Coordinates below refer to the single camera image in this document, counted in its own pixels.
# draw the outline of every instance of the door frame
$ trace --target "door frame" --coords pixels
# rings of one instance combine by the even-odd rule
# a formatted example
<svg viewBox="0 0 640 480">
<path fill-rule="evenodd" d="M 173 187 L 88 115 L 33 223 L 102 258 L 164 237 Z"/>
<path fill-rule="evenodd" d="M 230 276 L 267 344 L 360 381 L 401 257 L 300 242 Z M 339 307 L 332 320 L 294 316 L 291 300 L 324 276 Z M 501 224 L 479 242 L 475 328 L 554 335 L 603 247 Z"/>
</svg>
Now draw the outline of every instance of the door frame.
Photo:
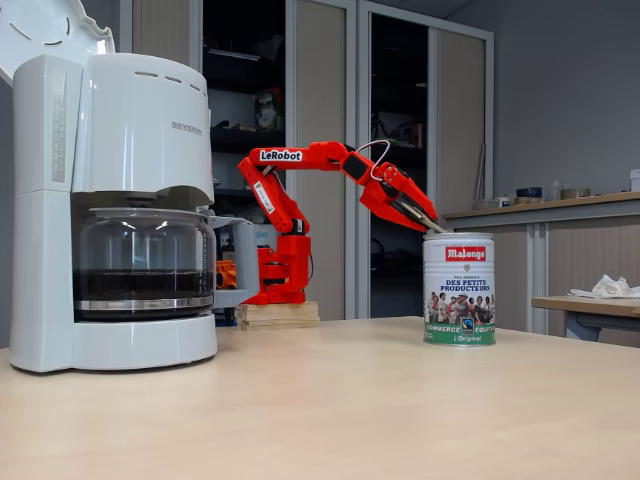
<svg viewBox="0 0 640 480">
<path fill-rule="evenodd" d="M 494 102 L 494 40 L 493 33 L 458 23 L 448 22 L 439 18 L 429 17 L 398 8 L 373 3 L 368 0 L 358 2 L 358 110 L 357 110 L 357 144 L 364 145 L 371 140 L 371 16 L 373 14 L 417 23 L 429 27 L 429 58 L 427 85 L 427 195 L 437 198 L 436 188 L 436 159 L 437 159 L 437 44 L 436 32 L 443 30 L 460 35 L 477 38 L 485 42 L 485 122 L 484 139 L 485 150 L 485 192 L 493 196 L 493 102 Z M 356 318 L 368 318 L 371 306 L 371 271 L 370 271 L 370 238 L 371 214 L 356 200 Z"/>
<path fill-rule="evenodd" d="M 296 45 L 297 45 L 297 4 L 302 0 L 286 0 L 285 24 L 285 142 L 292 147 L 298 145 L 296 119 Z M 320 3 L 345 11 L 345 142 L 356 143 L 356 0 L 303 0 Z M 286 171 L 287 194 L 297 200 L 298 173 Z M 356 208 L 357 189 L 353 182 L 345 182 L 345 238 L 344 238 L 344 318 L 356 318 L 354 285 L 356 284 Z"/>
</svg>

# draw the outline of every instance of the wooden table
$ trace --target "wooden table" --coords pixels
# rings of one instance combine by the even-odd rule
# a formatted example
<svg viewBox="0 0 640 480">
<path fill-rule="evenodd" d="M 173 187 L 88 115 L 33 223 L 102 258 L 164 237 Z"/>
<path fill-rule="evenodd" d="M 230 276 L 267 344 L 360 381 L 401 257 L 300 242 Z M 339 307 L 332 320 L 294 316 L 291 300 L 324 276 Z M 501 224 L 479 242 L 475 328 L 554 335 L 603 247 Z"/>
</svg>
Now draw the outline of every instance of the wooden table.
<svg viewBox="0 0 640 480">
<path fill-rule="evenodd" d="M 218 356 L 28 375 L 0 351 L 0 478 L 637 479 L 640 349 L 422 320 L 220 328 Z"/>
<path fill-rule="evenodd" d="M 565 312 L 569 338 L 597 342 L 603 328 L 640 332 L 640 299 L 597 299 L 586 297 L 538 297 L 531 306 Z"/>
</svg>

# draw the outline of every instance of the white coffee maker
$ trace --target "white coffee maker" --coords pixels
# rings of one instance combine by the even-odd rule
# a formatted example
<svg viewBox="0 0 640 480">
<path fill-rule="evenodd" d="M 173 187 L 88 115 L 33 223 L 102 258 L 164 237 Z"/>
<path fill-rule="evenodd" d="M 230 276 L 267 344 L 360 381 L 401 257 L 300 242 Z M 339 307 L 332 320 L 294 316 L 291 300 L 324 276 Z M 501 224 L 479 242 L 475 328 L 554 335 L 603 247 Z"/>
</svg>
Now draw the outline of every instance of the white coffee maker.
<svg viewBox="0 0 640 480">
<path fill-rule="evenodd" d="M 188 363 L 217 351 L 214 307 L 258 288 L 255 237 L 214 217 L 206 80 L 114 53 L 79 0 L 0 0 L 13 86 L 10 361 L 45 372 Z M 238 289 L 215 291 L 234 228 Z"/>
</svg>

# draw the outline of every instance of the malongo can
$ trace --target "malongo can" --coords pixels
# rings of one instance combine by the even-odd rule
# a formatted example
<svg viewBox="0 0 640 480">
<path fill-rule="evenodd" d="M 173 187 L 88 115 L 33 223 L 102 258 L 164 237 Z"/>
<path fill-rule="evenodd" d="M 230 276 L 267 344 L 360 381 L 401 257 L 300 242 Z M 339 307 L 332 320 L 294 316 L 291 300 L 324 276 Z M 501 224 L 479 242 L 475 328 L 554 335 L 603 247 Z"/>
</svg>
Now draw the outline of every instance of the malongo can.
<svg viewBox="0 0 640 480">
<path fill-rule="evenodd" d="M 493 235 L 439 233 L 424 241 L 424 341 L 493 345 Z"/>
</svg>

